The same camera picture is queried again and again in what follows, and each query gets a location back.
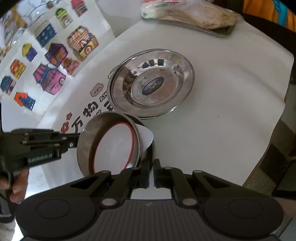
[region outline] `screw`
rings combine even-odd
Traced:
[[[102,201],[102,204],[105,206],[114,206],[116,204],[116,200],[113,198],[105,198]]]
[[[182,203],[186,206],[194,206],[197,204],[197,201],[193,198],[185,198]]]

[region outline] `stainless steel plate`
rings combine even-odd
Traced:
[[[107,94],[114,109],[149,119],[172,111],[188,96],[193,83],[194,70],[184,56],[151,49],[119,65]]]

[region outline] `plate label sticker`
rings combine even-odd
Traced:
[[[150,95],[156,90],[158,90],[162,84],[163,84],[163,77],[155,78],[154,80],[151,80],[142,90],[143,95]]]

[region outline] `blue house drawing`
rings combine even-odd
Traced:
[[[0,84],[0,89],[10,95],[15,85],[16,81],[14,81],[10,76],[4,76]]]
[[[54,28],[48,20],[45,20],[36,30],[35,38],[40,43],[41,47],[45,47],[48,42],[56,35]]]

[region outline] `purple house drawing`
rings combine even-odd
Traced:
[[[59,67],[67,55],[68,51],[64,45],[51,43],[45,58],[54,66]]]
[[[57,68],[50,68],[44,64],[40,64],[33,75],[36,83],[40,84],[44,91],[52,95],[55,95],[61,89],[66,79],[66,76]]]

